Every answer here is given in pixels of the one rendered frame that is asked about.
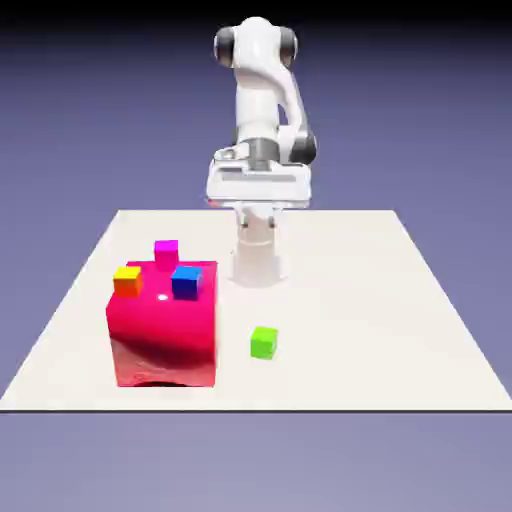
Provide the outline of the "small blue cube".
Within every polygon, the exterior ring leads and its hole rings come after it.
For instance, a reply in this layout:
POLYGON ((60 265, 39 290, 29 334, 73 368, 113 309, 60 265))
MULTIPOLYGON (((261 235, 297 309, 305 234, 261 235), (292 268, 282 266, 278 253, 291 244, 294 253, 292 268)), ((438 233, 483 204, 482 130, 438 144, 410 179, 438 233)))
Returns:
POLYGON ((176 300, 196 300, 202 280, 202 268, 178 265, 171 276, 171 289, 176 300))

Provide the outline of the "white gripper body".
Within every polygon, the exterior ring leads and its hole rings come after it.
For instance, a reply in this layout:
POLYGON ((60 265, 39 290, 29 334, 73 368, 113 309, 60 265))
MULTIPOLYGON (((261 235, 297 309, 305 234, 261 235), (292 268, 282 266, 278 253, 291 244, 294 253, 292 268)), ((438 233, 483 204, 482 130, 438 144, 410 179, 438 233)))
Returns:
POLYGON ((255 171, 247 160, 210 163, 206 198, 213 206, 263 203, 278 208, 304 208, 311 196, 311 169, 307 165, 271 161, 269 170, 255 171))

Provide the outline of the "small green cube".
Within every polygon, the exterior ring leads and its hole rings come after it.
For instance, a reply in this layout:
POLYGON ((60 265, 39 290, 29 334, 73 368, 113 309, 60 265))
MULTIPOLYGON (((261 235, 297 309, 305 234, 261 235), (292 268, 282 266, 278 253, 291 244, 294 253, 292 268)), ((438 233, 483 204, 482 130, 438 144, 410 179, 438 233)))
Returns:
POLYGON ((257 326, 250 338, 250 355, 253 358, 271 360, 277 349, 278 330, 257 326))

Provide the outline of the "large pink box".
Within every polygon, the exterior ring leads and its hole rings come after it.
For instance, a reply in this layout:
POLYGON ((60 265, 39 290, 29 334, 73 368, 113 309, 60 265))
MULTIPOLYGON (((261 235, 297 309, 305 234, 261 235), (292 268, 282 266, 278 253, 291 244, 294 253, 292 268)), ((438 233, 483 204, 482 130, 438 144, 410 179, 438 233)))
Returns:
POLYGON ((216 378, 217 270, 215 261, 183 261, 201 272, 195 300, 176 298, 172 271, 153 261, 129 261, 140 270, 138 295, 113 293, 106 307, 117 385, 213 387, 216 378))

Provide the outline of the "small yellow cube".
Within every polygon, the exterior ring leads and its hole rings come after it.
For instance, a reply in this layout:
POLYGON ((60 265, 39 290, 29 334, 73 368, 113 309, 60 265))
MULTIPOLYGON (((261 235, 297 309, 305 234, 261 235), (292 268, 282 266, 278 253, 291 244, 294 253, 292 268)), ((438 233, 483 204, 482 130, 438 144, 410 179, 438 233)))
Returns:
POLYGON ((114 294, 120 297, 137 297, 142 289, 140 266, 119 267, 113 276, 114 294))

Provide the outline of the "small magenta cube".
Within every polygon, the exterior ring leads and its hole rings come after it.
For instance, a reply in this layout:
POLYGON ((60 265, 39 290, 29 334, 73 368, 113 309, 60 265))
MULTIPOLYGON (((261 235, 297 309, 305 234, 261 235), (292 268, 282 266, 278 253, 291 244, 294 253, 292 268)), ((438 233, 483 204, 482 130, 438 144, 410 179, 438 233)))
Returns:
POLYGON ((159 270, 172 271, 179 263, 178 241, 156 240, 154 242, 154 260, 159 270))

